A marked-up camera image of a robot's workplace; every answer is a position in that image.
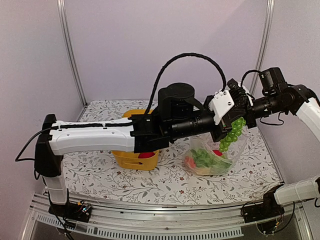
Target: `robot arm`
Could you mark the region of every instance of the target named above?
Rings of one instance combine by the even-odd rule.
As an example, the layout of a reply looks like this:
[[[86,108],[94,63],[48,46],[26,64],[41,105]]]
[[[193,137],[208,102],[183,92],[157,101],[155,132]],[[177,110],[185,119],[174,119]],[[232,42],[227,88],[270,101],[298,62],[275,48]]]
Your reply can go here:
[[[68,202],[61,167],[66,153],[152,152],[167,148],[179,138],[207,132],[218,142],[232,130],[231,123],[240,117],[246,120],[248,128],[253,128],[257,126],[256,119],[279,112],[298,116],[320,140],[320,108],[313,91],[303,85],[287,84],[277,67],[261,72],[259,77],[264,97],[255,100],[234,79],[228,82],[230,90],[208,96],[204,104],[195,99],[192,86],[174,83],[158,91],[158,106],[151,114],[100,122],[64,122],[57,121],[54,114],[47,115],[42,126],[46,131],[39,136],[35,147],[34,168],[43,176],[53,205],[59,208]],[[272,207],[317,198],[320,197],[316,188],[319,185],[320,180],[315,177],[294,187],[284,185],[272,189],[267,196],[271,198]],[[270,212],[279,214],[278,210]]]

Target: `red fruit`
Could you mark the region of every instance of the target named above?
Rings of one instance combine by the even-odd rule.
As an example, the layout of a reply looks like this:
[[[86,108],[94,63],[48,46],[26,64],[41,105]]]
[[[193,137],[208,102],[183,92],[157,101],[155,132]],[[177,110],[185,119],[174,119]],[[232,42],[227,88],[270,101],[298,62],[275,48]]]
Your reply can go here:
[[[154,155],[155,155],[154,152],[143,152],[139,154],[138,159],[148,159],[153,157]]]
[[[185,157],[185,164],[192,169],[196,168],[195,160],[192,157],[186,156]]]
[[[219,150],[213,150],[213,152],[215,153],[215,155],[221,157],[223,155],[222,152],[220,152]]]

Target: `clear plastic bag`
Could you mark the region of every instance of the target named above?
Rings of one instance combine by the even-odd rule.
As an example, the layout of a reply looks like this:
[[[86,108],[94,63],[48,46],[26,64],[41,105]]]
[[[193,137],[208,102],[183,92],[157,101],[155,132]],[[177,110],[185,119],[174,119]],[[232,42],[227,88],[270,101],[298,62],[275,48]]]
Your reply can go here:
[[[247,144],[247,136],[241,135],[228,151],[219,152],[219,142],[213,142],[211,135],[205,133],[190,138],[190,149],[184,155],[184,164],[198,175],[222,175],[239,160]]]

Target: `floral tablecloth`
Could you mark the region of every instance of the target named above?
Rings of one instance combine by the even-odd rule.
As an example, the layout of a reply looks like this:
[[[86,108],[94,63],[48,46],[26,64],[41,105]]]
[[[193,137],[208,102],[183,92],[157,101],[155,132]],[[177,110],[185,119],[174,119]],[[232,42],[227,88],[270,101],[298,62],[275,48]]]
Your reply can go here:
[[[82,122],[121,118],[130,109],[145,109],[147,101],[92,101]],[[135,203],[212,205],[260,200],[281,180],[257,128],[243,130],[248,141],[229,174],[197,176],[183,164],[189,138],[163,149],[152,171],[123,169],[111,151],[75,152],[64,156],[66,186],[72,193]]]

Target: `grape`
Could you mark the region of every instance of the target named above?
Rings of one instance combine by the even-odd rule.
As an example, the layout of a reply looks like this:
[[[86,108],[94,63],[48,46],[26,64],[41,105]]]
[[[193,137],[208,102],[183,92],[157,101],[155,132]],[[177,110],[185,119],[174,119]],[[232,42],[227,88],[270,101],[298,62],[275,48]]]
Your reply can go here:
[[[235,135],[237,135],[238,137],[242,134],[241,130],[236,131]]]
[[[221,153],[228,151],[230,144],[238,140],[238,137],[242,134],[243,126],[245,125],[246,120],[243,117],[240,117],[231,123],[231,132],[229,132],[225,138],[220,140],[219,151]]]
[[[229,146],[230,146],[230,144],[231,144],[231,142],[230,142],[230,141],[225,141],[225,142],[223,143],[223,146],[224,146],[224,147],[229,147]]]
[[[236,124],[236,125],[242,125],[242,122],[243,122],[242,117],[240,117],[239,119],[237,119],[237,120],[235,121],[235,124]]]

